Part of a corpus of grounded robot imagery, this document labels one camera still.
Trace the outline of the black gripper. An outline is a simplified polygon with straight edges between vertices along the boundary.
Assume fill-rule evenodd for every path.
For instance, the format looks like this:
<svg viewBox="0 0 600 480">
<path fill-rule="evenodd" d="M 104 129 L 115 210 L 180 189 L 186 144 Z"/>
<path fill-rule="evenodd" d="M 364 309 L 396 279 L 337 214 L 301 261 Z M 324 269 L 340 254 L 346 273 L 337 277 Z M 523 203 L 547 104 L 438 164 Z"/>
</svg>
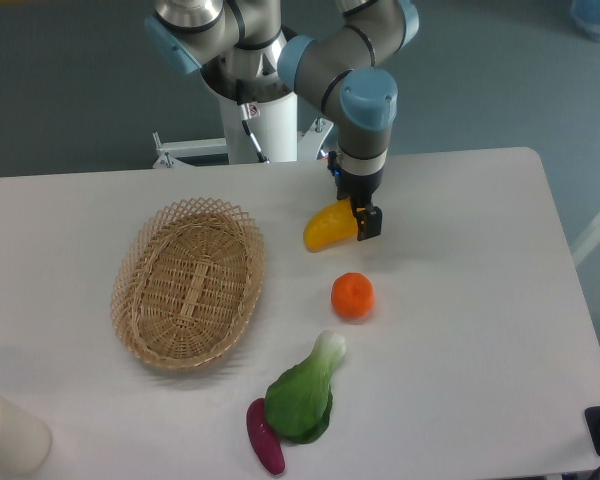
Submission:
<svg viewBox="0 0 600 480">
<path fill-rule="evenodd" d="M 357 240 L 364 241 L 379 236 L 382 231 L 383 213 L 374 205 L 373 194 L 381 184 L 383 170 L 370 175 L 354 175 L 340 169 L 336 151 L 328 153 L 327 169 L 335 176 L 336 199 L 340 201 L 349 198 L 354 201 Z"/>
</svg>

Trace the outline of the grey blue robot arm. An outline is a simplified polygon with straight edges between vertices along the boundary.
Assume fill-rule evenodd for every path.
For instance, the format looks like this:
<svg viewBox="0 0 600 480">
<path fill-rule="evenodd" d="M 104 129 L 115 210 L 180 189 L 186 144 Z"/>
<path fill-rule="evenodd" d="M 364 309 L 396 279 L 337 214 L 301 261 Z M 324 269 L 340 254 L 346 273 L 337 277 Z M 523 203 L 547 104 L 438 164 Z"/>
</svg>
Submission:
<svg viewBox="0 0 600 480">
<path fill-rule="evenodd" d="M 338 130 L 327 156 L 337 198 L 366 240 L 381 232 L 381 183 L 398 87 L 381 65 L 417 34 L 409 1 L 341 1 L 343 26 L 318 41 L 284 27 L 278 1 L 159 1 L 148 37 L 178 72 L 199 73 L 222 110 L 232 163 L 296 161 L 305 101 Z"/>
</svg>

